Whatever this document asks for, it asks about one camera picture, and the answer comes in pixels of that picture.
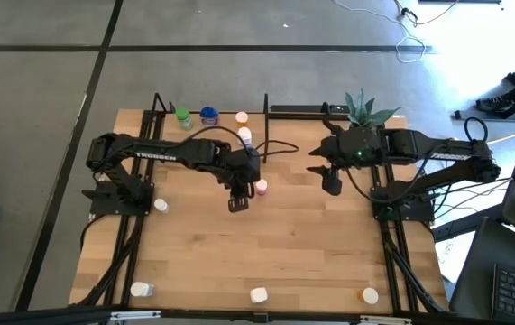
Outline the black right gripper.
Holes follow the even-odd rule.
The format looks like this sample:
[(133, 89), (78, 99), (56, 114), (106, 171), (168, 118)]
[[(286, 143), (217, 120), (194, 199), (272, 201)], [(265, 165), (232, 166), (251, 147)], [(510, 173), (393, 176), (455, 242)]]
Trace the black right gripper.
[(322, 139), (320, 146), (308, 154), (327, 157), (332, 164), (329, 167), (311, 166), (306, 170), (322, 177), (323, 191), (331, 196), (339, 196), (342, 192), (339, 167), (360, 169), (378, 165), (385, 161), (385, 153), (380, 137), (370, 129), (353, 128), (344, 131), (340, 125), (326, 118), (322, 123), (330, 131), (330, 136)]

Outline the white melatonin bottle blue band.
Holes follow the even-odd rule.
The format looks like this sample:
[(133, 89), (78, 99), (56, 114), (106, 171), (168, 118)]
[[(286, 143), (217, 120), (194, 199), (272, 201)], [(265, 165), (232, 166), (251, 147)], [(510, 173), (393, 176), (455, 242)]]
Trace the white melatonin bottle blue band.
[(249, 291), (250, 301), (252, 304), (264, 303), (268, 300), (268, 293), (265, 287), (253, 288)]
[(237, 135), (238, 135), (238, 143), (241, 146), (245, 146), (247, 148), (253, 148), (253, 134), (247, 126), (240, 127), (237, 130)]

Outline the blue cap Tums bottle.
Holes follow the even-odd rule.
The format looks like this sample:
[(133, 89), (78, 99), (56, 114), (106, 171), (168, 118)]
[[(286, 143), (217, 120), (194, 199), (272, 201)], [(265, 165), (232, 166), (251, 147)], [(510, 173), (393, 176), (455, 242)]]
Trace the blue cap Tums bottle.
[(218, 125), (219, 112), (214, 107), (203, 107), (199, 111), (199, 118), (201, 123), (205, 126)]

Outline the green caffeine bottle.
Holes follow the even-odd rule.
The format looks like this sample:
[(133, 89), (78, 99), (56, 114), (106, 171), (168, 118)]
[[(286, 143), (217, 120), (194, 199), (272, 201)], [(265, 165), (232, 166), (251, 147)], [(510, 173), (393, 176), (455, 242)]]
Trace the green caffeine bottle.
[(179, 126), (183, 130), (190, 130), (193, 127), (191, 114), (185, 107), (177, 107), (175, 115), (178, 120)]

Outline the green plant in white pot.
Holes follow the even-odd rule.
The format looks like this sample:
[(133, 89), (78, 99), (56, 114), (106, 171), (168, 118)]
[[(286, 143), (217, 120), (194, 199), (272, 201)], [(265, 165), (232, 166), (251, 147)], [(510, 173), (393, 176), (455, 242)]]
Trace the green plant in white pot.
[(375, 97), (366, 100), (363, 89), (361, 88), (357, 98), (349, 92), (345, 92), (345, 103), (348, 109), (348, 119), (351, 126), (363, 128), (378, 128), (385, 126), (385, 123), (392, 118), (400, 107), (393, 109), (383, 109), (374, 111), (373, 106)]

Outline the black crossbar with silver brackets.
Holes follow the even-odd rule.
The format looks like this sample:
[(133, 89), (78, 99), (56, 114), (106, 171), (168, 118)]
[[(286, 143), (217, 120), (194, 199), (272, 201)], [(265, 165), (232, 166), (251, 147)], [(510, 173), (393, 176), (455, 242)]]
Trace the black crossbar with silver brackets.
[(401, 313), (398, 315), (364, 315), (355, 313), (298, 313), (274, 311), (185, 311), (172, 309), (129, 310), (119, 305), (0, 312), (0, 325), (90, 325), (109, 321), (199, 319), (244, 320), (253, 324), (273, 321), (328, 321), (362, 323), (371, 320), (390, 325), (467, 325), (468, 321), (448, 314)]

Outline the white paper sheet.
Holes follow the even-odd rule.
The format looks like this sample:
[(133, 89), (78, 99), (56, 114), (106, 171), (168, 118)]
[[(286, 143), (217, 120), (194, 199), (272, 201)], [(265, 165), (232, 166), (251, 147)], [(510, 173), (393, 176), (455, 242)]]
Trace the white paper sheet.
[(464, 266), (471, 237), (461, 235), (435, 243), (440, 272), (449, 282), (455, 283)]

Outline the black desk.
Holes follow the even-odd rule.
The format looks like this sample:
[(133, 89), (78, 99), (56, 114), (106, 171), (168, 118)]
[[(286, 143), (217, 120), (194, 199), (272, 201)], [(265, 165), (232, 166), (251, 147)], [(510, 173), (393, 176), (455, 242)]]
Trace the black desk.
[(486, 219), (475, 232), (453, 292), (450, 309), (458, 315), (494, 325), (515, 325), (492, 319), (494, 266), (515, 267), (515, 232)]

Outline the wooden shelf black metal frame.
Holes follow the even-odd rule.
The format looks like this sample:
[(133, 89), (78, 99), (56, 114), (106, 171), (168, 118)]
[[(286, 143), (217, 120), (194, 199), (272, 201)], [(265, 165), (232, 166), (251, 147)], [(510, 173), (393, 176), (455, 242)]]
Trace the wooden shelf black metal frame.
[[(155, 120), (156, 127), (161, 128), (162, 122), (165, 122), (168, 118), (175, 115), (176, 108), (174, 107), (172, 102), (169, 102), (169, 106), (166, 107), (163, 100), (161, 99), (161, 95), (159, 93), (155, 93), (153, 96), (152, 108), (149, 113), (144, 114), (144, 119), (150, 118), (151, 120)], [(191, 114), (191, 119), (193, 123), (193, 127), (190, 130), (193, 130), (195, 127), (199, 126), (200, 128), (207, 128), (209, 126), (205, 126), (201, 123), (199, 118), (199, 111), (189, 110)], [(235, 114), (236, 111), (219, 111), (219, 122), (218, 125), (223, 127), (228, 127), (231, 129), (238, 129), (236, 127), (235, 122)], [(269, 119), (270, 119), (270, 108), (269, 108), (269, 97), (268, 94), (265, 93), (263, 96), (263, 109), (260, 112), (249, 112), (249, 111), (240, 111), (246, 112), (249, 116), (248, 119), (248, 128), (253, 132), (253, 136), (256, 136), (257, 133), (257, 125), (262, 123), (262, 129), (264, 134), (264, 140), (261, 144), (256, 144), (254, 148), (258, 150), (259, 148), (263, 148), (264, 152), (262, 153), (263, 162), (267, 162), (267, 158), (269, 155), (273, 155), (273, 152), (269, 150), (270, 143), (272, 140), (269, 137)]]

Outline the black metal bar bracket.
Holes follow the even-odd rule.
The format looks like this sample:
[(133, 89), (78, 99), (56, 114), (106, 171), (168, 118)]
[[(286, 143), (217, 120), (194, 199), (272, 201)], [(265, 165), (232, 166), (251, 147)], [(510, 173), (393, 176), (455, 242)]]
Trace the black metal bar bracket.
[(314, 114), (348, 114), (348, 107), (345, 105), (272, 105), (271, 112), (275, 113), (314, 113)]

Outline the black aluminium rail frame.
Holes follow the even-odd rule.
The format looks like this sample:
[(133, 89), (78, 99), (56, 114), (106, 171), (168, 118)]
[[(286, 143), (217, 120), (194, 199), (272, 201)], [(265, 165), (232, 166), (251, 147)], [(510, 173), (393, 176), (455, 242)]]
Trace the black aluminium rail frame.
[(80, 258), (69, 296), (71, 305), (129, 305), (155, 185), (140, 182), (138, 189), (134, 198), (111, 181), (101, 181), (95, 189), (84, 192), (90, 199), (90, 219), (81, 231)]
[(421, 177), (419, 174), (409, 181), (396, 180), (392, 166), (410, 165), (419, 160), (428, 163), (436, 154), (446, 153), (449, 142), (428, 138), (408, 129), (381, 129), (376, 134), (385, 153), (385, 161), (380, 165), (385, 167), (387, 182), (384, 186), (371, 189), (370, 198), (380, 223), (386, 255), (404, 276), (409, 290), (409, 308), (416, 311), (417, 303), (421, 302), (430, 313), (442, 312), (444, 309), (427, 292), (411, 268), (403, 223), (431, 221), (434, 214), (428, 194), (445, 184), (431, 176)]

